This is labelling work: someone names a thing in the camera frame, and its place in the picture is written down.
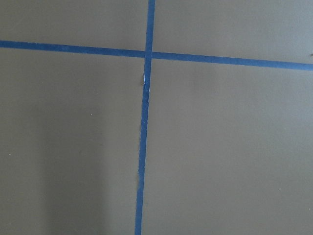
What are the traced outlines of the blue tape line near horizontal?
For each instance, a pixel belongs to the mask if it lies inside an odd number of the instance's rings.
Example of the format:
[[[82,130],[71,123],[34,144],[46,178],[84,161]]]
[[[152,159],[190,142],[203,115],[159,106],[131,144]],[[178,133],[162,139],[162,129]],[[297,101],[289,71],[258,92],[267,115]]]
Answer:
[[[33,42],[16,42],[16,41],[6,41],[6,40],[1,40],[0,47],[14,48],[14,49],[44,50],[44,51],[55,51],[55,52],[69,52],[69,53],[80,53],[80,54],[111,55],[111,56],[135,57],[135,58],[145,57],[145,52],[141,50],[117,49],[117,48],[106,48],[106,47],[86,47],[86,46],[46,44],[46,43],[33,43]],[[152,52],[152,58],[161,59],[161,60],[204,62],[204,63],[214,63],[214,64],[240,65],[240,66],[264,67],[264,68],[276,68],[276,69],[290,69],[290,70],[301,70],[301,71],[313,70],[312,64],[304,64],[304,63],[296,63],[296,62],[256,60],[256,59],[245,59],[245,58],[219,57],[219,56],[155,52],[155,51]]]

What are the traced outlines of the blue tape line left vertical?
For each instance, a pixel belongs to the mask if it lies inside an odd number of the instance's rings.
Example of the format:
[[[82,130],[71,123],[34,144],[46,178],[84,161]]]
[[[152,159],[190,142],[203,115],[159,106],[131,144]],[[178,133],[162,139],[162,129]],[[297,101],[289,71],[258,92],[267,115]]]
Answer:
[[[144,53],[143,88],[142,88],[141,127],[140,127],[140,142],[138,155],[138,171],[137,171],[138,184],[137,184],[136,212],[134,224],[135,235],[140,235],[142,233],[142,213],[144,202],[146,144],[147,144],[148,115],[149,115],[151,66],[153,55],[155,4],[156,2],[154,0],[148,1],[145,53]]]

